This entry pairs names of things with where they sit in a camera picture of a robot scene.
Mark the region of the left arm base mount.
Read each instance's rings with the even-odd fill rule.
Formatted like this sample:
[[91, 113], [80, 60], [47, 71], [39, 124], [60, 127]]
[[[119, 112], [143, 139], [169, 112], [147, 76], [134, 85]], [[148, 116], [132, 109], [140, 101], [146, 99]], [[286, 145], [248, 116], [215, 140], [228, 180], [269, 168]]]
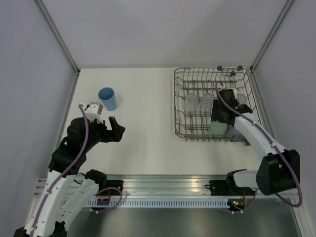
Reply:
[[[123, 184], [124, 184], [123, 180], [108, 180], [106, 187], [107, 188], [109, 188], [109, 187], [117, 188], [122, 192], [123, 191]], [[111, 189], [111, 190], [106, 190], [105, 195], [106, 196], [119, 196], [120, 194], [117, 190]]]

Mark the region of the green plastic cup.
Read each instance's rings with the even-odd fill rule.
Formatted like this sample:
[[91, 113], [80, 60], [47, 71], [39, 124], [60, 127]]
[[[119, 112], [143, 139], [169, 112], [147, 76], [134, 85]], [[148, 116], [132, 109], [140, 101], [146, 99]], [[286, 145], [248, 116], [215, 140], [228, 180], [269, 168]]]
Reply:
[[213, 136], [224, 136], [228, 129], [228, 125], [226, 123], [222, 123], [219, 121], [213, 121], [209, 128], [209, 133]]

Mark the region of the right aluminium frame post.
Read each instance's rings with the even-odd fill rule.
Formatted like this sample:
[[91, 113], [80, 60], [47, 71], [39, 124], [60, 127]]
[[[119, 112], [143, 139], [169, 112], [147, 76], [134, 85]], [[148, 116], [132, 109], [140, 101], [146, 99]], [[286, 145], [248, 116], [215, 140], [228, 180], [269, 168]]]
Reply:
[[287, 14], [291, 10], [295, 3], [295, 0], [286, 0], [284, 6], [282, 7], [280, 13], [278, 14], [272, 28], [270, 29], [266, 39], [264, 40], [264, 43], [262, 44], [259, 52], [257, 53], [253, 63], [250, 66], [250, 71], [254, 72], [254, 70], [259, 65], [262, 57], [264, 56], [265, 52], [269, 48], [270, 44], [272, 43], [275, 35], [277, 34], [278, 30], [280, 29], [282, 23], [284, 22], [285, 18], [287, 17]]

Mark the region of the aluminium mounting rail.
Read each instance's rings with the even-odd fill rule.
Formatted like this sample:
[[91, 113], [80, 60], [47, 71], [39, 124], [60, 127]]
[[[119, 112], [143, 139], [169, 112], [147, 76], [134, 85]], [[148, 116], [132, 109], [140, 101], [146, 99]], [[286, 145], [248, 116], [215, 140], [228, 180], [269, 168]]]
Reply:
[[108, 180], [123, 181], [123, 196], [131, 198], [205, 198], [212, 180], [226, 175], [107, 175]]

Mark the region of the purple plastic cup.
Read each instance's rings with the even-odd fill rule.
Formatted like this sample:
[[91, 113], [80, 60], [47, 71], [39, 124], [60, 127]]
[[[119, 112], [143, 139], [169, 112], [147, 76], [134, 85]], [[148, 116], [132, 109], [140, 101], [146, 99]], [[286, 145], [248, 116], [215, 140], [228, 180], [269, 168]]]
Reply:
[[242, 133], [238, 131], [235, 127], [229, 125], [226, 132], [227, 136], [241, 136]]

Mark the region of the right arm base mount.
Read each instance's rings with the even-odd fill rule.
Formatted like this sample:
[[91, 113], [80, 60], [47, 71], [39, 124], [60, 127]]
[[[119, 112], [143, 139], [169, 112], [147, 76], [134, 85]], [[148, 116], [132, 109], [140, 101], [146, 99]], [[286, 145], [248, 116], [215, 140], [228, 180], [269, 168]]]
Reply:
[[210, 180], [204, 187], [210, 190], [212, 196], [253, 196], [255, 191], [251, 188], [240, 188], [229, 184], [225, 180]]

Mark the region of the blue plastic cup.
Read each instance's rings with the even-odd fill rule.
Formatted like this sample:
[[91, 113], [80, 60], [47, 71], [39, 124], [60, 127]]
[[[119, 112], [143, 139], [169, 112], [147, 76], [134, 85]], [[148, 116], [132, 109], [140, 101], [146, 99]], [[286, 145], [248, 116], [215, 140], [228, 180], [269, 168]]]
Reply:
[[98, 97], [108, 111], [114, 111], [117, 108], [115, 92], [110, 87], [102, 88], [98, 92]]

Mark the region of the aluminium frame post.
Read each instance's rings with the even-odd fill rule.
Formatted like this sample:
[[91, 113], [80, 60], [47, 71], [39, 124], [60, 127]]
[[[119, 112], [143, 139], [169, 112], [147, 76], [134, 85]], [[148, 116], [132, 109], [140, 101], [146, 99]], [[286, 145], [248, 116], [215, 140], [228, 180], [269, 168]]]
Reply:
[[254, 72], [254, 70], [259, 65], [262, 57], [264, 56], [265, 52], [269, 48], [270, 44], [272, 43], [275, 35], [277, 34], [278, 30], [280, 29], [282, 23], [284, 22], [285, 18], [287, 17], [287, 14], [291, 10], [295, 3], [295, 0], [286, 0], [284, 6], [282, 7], [280, 13], [278, 14], [272, 28], [270, 29], [266, 39], [264, 40], [264, 43], [262, 44], [259, 52], [257, 53], [253, 63], [250, 66], [250, 71]]
[[59, 47], [61, 48], [62, 52], [67, 58], [68, 63], [71, 65], [73, 71], [75, 72], [76, 75], [79, 75], [80, 69], [77, 66], [74, 58], [72, 57], [60, 31], [58, 30], [51, 14], [49, 13], [47, 7], [45, 6], [44, 2], [42, 0], [33, 0], [35, 5], [37, 6], [40, 14], [44, 18], [46, 24], [48, 25], [50, 31], [52, 32], [55, 40], [57, 41]]

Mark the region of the left aluminium frame post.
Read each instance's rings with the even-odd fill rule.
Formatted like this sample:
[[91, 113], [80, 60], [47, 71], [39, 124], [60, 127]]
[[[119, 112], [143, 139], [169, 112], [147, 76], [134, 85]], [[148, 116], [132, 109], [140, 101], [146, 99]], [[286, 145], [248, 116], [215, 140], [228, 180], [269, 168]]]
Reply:
[[59, 47], [61, 48], [62, 52], [67, 58], [68, 63], [71, 65], [73, 71], [75, 72], [76, 75], [79, 75], [80, 69], [77, 66], [74, 58], [72, 57], [60, 31], [58, 30], [51, 14], [49, 13], [47, 7], [45, 6], [44, 2], [42, 0], [33, 0], [35, 5], [37, 6], [40, 14], [44, 18], [46, 24], [48, 25], [50, 31], [52, 32], [55, 40], [57, 41]]

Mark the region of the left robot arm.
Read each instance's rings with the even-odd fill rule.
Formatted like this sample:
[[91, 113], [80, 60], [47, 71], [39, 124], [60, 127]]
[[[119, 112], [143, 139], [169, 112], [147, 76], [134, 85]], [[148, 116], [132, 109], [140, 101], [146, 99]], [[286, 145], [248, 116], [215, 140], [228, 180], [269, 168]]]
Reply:
[[67, 136], [53, 152], [49, 172], [40, 201], [29, 222], [14, 233], [16, 237], [65, 237], [76, 216], [93, 196], [117, 194], [122, 189], [110, 187], [107, 175], [92, 169], [84, 176], [77, 191], [63, 204], [66, 192], [74, 182], [86, 154], [99, 142], [119, 142], [125, 128], [114, 117], [109, 118], [111, 129], [105, 121], [86, 116], [71, 121]]

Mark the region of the clear glass cup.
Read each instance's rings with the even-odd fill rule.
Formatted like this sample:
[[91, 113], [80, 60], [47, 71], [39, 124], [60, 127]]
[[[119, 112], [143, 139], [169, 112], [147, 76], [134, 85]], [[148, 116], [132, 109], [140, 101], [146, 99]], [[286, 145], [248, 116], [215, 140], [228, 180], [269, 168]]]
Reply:
[[242, 104], [247, 104], [247, 97], [242, 94], [242, 93], [238, 93], [237, 94], [237, 101], [242, 105]]
[[209, 112], [213, 107], [214, 95], [211, 93], [205, 93], [200, 100], [200, 109], [202, 111]]
[[199, 98], [194, 93], [189, 93], [183, 100], [183, 109], [187, 112], [193, 112], [199, 105]]

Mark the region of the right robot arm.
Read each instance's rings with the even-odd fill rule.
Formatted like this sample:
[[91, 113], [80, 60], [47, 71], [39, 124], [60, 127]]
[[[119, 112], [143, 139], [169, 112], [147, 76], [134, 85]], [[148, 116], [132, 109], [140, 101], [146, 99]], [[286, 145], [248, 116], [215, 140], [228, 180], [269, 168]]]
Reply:
[[277, 142], [258, 122], [252, 110], [236, 99], [234, 89], [217, 92], [213, 102], [212, 121], [225, 123], [239, 131], [261, 159], [257, 170], [236, 170], [228, 173], [226, 191], [237, 195], [243, 188], [259, 189], [269, 196], [291, 190], [299, 184], [300, 156]]

